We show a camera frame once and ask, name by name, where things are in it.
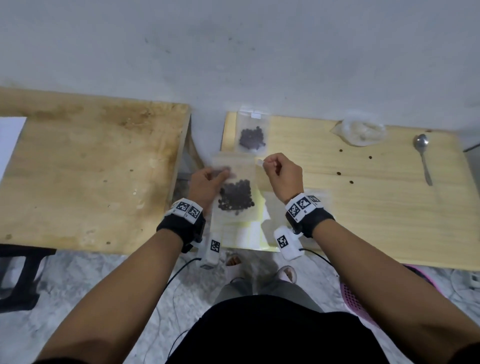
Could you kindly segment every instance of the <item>hand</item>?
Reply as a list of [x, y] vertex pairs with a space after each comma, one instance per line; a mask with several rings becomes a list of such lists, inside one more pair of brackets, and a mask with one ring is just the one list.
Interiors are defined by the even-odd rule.
[[269, 155], [264, 159], [264, 170], [273, 187], [273, 192], [285, 205], [303, 192], [302, 169], [283, 153]]
[[213, 177], [213, 168], [208, 167], [192, 174], [188, 199], [196, 202], [205, 211], [210, 209], [213, 199], [220, 191], [223, 182], [229, 177], [230, 171], [223, 170]]

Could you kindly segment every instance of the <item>small plastic bag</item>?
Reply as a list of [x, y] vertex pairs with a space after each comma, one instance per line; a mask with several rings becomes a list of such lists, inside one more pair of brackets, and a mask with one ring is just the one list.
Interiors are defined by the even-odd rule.
[[252, 198], [255, 185], [255, 158], [246, 153], [220, 152], [212, 158], [215, 171], [230, 169], [220, 194], [213, 202], [212, 218], [221, 223], [246, 222], [257, 218], [259, 206]]
[[266, 155], [270, 113], [242, 106], [237, 112], [234, 151]]
[[353, 146], [369, 146], [382, 142], [387, 131], [385, 126], [372, 120], [363, 113], [351, 113], [337, 124], [331, 132], [345, 139]]

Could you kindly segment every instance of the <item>bag of dark beans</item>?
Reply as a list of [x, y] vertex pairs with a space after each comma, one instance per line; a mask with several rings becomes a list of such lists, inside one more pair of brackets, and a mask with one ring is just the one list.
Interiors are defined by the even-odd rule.
[[235, 151], [257, 156], [266, 155], [269, 126], [268, 112], [242, 107], [237, 112]]
[[216, 171], [230, 169], [230, 177], [224, 182], [215, 198], [212, 218], [223, 223], [254, 221], [259, 207], [254, 201], [255, 158], [246, 153], [220, 152], [212, 158]]

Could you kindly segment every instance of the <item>light wooden tabletop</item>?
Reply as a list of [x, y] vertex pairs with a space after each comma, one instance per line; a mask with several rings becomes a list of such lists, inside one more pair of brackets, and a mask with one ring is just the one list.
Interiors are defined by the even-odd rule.
[[27, 116], [0, 184], [0, 242], [129, 254], [171, 204], [185, 104], [0, 88]]
[[[236, 113], [228, 113], [222, 150], [233, 150]], [[337, 221], [394, 259], [480, 270], [480, 198], [454, 133], [388, 127], [387, 139], [349, 146], [335, 121], [273, 116], [268, 154], [303, 167], [305, 188], [330, 192]], [[433, 186], [425, 181], [415, 135], [425, 133]], [[271, 191], [258, 169], [261, 190]]]

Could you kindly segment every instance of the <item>spoon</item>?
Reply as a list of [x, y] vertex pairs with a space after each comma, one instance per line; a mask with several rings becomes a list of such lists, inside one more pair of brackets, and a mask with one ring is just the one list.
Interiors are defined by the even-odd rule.
[[427, 180], [427, 184], [429, 186], [433, 186], [432, 178], [430, 177], [430, 173], [428, 172], [427, 162], [425, 161], [424, 153], [427, 150], [428, 146], [428, 138], [425, 134], [420, 134], [415, 137], [413, 140], [413, 146], [416, 150], [420, 153], [421, 161], [423, 163], [423, 172], [425, 173], [425, 179]]

